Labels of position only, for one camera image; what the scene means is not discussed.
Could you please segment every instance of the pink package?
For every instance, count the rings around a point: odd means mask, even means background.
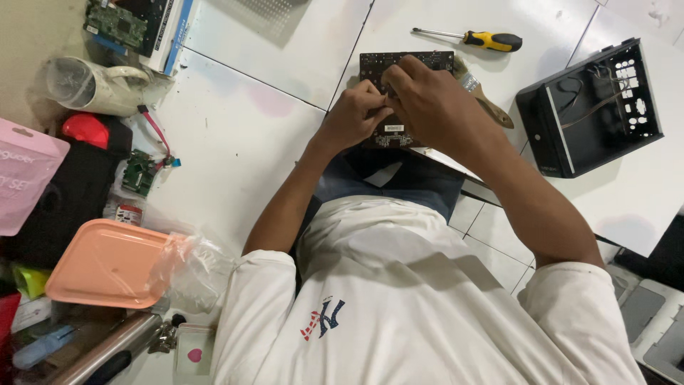
[[[69,144],[0,118],[0,236],[12,236],[31,214]]]

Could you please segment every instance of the circuit board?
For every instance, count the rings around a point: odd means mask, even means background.
[[[157,162],[151,160],[149,154],[134,149],[124,170],[121,187],[147,197],[157,174],[156,165]]]
[[[131,11],[113,3],[102,7],[101,0],[90,0],[85,11],[83,28],[138,52],[147,31],[147,20],[142,20]]]
[[[419,58],[426,66],[435,71],[447,70],[453,73],[453,51],[362,53],[360,55],[359,79],[370,80],[382,94],[386,93],[389,90],[380,82],[382,73],[392,64],[397,64],[399,59],[405,55],[413,55]],[[363,146],[374,149],[425,147],[404,131],[404,124],[395,114],[380,122],[373,135],[366,139]]]

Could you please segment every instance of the wooden brush handle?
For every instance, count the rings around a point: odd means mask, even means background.
[[[492,103],[489,99],[487,99],[486,96],[484,96],[481,84],[475,87],[475,89],[471,91],[471,94],[477,99],[482,108],[487,111],[489,116],[491,116],[495,122],[502,127],[514,129],[513,121],[511,120],[510,116],[508,116],[508,114],[499,108],[499,106]]]

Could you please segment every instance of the mug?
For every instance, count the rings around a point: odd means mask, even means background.
[[[65,60],[71,63],[64,65]],[[46,78],[49,94],[69,95],[68,100],[54,99],[71,110],[132,116],[143,104],[143,87],[150,83],[150,77],[144,71],[130,66],[105,68],[74,57],[53,59],[52,65],[55,69]],[[139,79],[141,84],[132,86],[125,77]]]

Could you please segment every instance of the orange tray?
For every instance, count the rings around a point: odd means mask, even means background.
[[[95,219],[84,223],[45,285],[51,299],[142,309],[159,301],[145,290],[167,234]]]

